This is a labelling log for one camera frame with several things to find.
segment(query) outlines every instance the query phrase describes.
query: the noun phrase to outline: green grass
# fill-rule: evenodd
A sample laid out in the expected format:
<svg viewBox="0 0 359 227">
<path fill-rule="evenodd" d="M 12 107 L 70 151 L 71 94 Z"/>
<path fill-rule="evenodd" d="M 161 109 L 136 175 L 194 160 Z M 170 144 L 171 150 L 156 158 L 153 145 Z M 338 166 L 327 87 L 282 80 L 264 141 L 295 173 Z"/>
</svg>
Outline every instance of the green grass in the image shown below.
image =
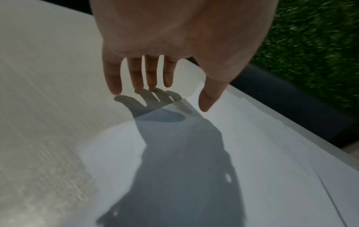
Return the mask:
<svg viewBox="0 0 359 227">
<path fill-rule="evenodd" d="M 359 1 L 279 0 L 253 63 L 359 118 Z"/>
</svg>

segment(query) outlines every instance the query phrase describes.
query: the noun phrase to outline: beige table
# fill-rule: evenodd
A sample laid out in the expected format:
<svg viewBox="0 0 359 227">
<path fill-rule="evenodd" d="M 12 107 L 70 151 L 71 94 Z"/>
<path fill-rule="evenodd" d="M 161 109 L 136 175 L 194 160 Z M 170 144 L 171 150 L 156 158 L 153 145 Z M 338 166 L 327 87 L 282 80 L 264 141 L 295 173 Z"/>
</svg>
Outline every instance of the beige table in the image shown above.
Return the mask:
<svg viewBox="0 0 359 227">
<path fill-rule="evenodd" d="M 107 90 L 90 15 L 38 0 L 2 0 L 0 29 L 0 226 L 56 226 L 95 192 L 76 145 L 132 115 Z M 121 71 L 123 94 L 145 104 L 133 92 L 126 62 Z M 181 60 L 170 90 L 188 97 L 203 77 Z M 357 168 L 338 148 L 227 90 Z"/>
</svg>

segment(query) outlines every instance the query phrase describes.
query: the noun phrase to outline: white paper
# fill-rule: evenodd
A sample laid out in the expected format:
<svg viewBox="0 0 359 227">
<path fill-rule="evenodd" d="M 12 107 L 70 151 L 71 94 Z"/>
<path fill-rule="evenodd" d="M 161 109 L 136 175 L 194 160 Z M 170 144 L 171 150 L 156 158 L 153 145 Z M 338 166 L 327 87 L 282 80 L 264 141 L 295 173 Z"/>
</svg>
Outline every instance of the white paper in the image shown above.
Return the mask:
<svg viewBox="0 0 359 227">
<path fill-rule="evenodd" d="M 357 226 L 359 172 L 229 92 L 200 112 L 200 90 L 120 100 L 147 114 L 82 146 L 98 194 L 64 226 Z"/>
</svg>

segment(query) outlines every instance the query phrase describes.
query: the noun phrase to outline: skin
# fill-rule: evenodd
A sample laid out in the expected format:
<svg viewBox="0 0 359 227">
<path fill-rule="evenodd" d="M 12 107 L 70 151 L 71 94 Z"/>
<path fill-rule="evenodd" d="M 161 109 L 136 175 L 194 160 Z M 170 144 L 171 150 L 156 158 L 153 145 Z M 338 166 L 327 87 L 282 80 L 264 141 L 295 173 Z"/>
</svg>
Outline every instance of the skin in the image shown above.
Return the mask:
<svg viewBox="0 0 359 227">
<path fill-rule="evenodd" d="M 245 68 L 264 40 L 277 0 L 91 0 L 103 37 L 102 61 L 111 93 L 122 91 L 120 67 L 127 58 L 131 81 L 157 86 L 157 63 L 165 56 L 163 81 L 173 83 L 177 61 L 193 56 L 206 74 L 199 107 L 208 111 Z"/>
</svg>

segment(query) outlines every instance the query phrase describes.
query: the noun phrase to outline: human hand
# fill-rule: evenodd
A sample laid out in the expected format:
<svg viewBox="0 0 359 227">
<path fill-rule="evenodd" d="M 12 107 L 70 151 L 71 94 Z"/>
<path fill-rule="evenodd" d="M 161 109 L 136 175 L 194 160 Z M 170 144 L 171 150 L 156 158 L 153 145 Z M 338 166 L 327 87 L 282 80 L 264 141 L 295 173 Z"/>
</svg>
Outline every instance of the human hand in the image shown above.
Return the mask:
<svg viewBox="0 0 359 227">
<path fill-rule="evenodd" d="M 277 0 L 91 0 L 103 37 L 102 61 L 108 88 L 122 91 L 120 67 L 127 58 L 135 90 L 146 79 L 157 86 L 158 57 L 164 55 L 163 82 L 173 83 L 181 58 L 193 56 L 206 73 L 199 97 L 202 111 L 218 100 L 244 69 L 267 34 Z"/>
</svg>

